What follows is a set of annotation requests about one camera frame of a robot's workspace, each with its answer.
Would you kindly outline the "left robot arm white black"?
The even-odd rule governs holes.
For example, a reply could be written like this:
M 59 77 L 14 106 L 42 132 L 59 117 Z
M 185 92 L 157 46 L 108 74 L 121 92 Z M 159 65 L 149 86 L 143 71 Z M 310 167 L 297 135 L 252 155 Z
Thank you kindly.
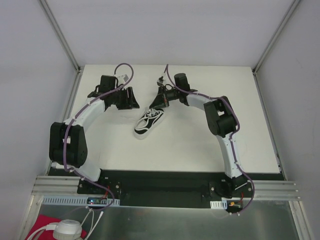
M 99 195 L 106 183 L 100 179 L 101 169 L 88 159 L 86 131 L 106 110 L 115 106 L 118 110 L 138 109 L 133 88 L 120 84 L 116 76 L 102 75 L 100 84 L 88 94 L 85 104 L 78 112 L 63 122 L 50 127 L 49 159 L 89 181 L 88 188 Z

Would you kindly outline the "white shoelace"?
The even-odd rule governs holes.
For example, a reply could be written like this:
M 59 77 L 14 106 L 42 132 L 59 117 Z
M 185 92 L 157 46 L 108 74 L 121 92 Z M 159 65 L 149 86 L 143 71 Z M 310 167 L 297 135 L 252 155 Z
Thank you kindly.
M 156 119 L 164 113 L 161 109 L 150 108 L 145 114 L 145 119 Z

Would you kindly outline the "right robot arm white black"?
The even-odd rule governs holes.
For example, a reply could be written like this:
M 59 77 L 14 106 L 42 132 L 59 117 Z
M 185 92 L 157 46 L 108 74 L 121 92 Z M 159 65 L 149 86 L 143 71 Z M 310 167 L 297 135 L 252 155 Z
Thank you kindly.
M 209 97 L 191 89 L 185 73 L 176 74 L 169 88 L 164 75 L 157 80 L 157 85 L 157 95 L 150 105 L 152 109 L 167 108 L 170 101 L 179 100 L 188 107 L 204 111 L 208 128 L 218 140 L 224 162 L 224 178 L 214 187 L 214 191 L 227 199 L 237 197 L 248 183 L 248 178 L 241 167 L 235 142 L 239 121 L 228 98 Z

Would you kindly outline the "black white canvas sneaker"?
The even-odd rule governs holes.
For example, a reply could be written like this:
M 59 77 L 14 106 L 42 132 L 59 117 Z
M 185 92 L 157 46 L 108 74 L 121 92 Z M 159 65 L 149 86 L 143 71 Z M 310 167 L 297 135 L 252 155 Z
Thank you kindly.
M 145 119 L 144 115 L 149 110 L 148 109 L 136 122 L 133 129 L 133 134 L 137 139 L 140 139 L 140 140 L 145 139 L 152 132 L 152 130 L 155 127 L 157 127 L 165 118 L 165 111 L 163 109 L 161 108 L 155 108 L 155 109 L 162 110 L 163 114 L 157 118 Z

